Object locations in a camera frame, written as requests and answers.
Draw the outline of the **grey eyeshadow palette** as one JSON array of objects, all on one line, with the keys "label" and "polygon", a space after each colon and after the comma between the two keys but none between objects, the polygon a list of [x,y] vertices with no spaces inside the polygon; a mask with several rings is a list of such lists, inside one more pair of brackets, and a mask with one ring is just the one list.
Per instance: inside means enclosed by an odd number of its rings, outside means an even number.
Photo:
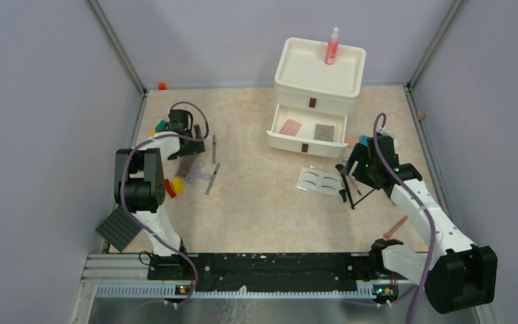
[{"label": "grey eyeshadow palette", "polygon": [[316,124],[314,128],[314,140],[334,142],[335,127],[332,125]]}]

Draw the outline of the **white drawer organizer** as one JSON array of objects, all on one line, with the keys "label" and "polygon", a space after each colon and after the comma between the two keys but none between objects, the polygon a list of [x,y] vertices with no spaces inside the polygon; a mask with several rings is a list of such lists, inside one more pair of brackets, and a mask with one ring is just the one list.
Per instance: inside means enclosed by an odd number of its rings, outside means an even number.
[{"label": "white drawer organizer", "polygon": [[[335,62],[324,62],[327,43],[291,37],[275,73],[275,116],[268,145],[300,154],[341,158],[347,150],[347,122],[357,106],[366,51],[339,45]],[[301,123],[296,136],[279,134],[287,119]],[[334,142],[314,140],[316,124],[335,127]]]}]

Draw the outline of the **pink rectangular sponge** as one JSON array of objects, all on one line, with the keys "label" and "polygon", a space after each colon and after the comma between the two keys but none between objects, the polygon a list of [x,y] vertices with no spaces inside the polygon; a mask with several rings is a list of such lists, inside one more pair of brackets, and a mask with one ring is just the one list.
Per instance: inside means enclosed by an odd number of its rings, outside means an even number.
[{"label": "pink rectangular sponge", "polygon": [[279,134],[286,136],[296,136],[301,128],[301,123],[295,121],[294,119],[287,119],[287,121],[283,124],[283,127],[280,129]]}]

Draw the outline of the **pink spray bottle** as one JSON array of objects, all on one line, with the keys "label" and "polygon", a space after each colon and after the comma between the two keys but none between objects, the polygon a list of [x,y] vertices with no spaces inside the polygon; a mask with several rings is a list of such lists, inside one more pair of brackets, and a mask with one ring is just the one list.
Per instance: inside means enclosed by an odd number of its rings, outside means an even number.
[{"label": "pink spray bottle", "polygon": [[326,54],[324,62],[327,65],[332,65],[335,62],[337,50],[339,46],[339,28],[333,28],[330,40],[327,43]]}]

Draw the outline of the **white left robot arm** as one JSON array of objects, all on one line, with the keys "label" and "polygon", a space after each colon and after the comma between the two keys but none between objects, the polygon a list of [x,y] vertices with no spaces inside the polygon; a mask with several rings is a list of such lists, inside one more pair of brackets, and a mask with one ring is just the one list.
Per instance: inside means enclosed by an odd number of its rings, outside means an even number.
[{"label": "white left robot arm", "polygon": [[163,269],[173,279],[185,277],[190,262],[181,251],[182,240],[164,207],[173,185],[165,177],[163,163],[205,152],[204,140],[209,135],[207,119],[203,119],[206,127],[203,132],[194,115],[179,105],[196,108],[187,101],[172,105],[162,130],[134,148],[117,150],[114,179],[115,202],[149,235],[152,254],[167,257]]}]

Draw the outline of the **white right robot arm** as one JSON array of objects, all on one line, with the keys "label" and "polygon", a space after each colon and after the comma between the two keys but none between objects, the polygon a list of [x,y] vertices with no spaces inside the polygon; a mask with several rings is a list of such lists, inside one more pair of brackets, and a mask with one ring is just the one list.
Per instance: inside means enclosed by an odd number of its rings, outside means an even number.
[{"label": "white right robot arm", "polygon": [[377,278],[392,272],[424,292],[440,314],[494,301],[498,257],[489,246],[478,246],[450,220],[429,192],[421,173],[401,164],[391,136],[378,134],[355,144],[343,170],[374,190],[383,190],[416,229],[428,251],[414,251],[399,240],[377,239],[368,268]]}]

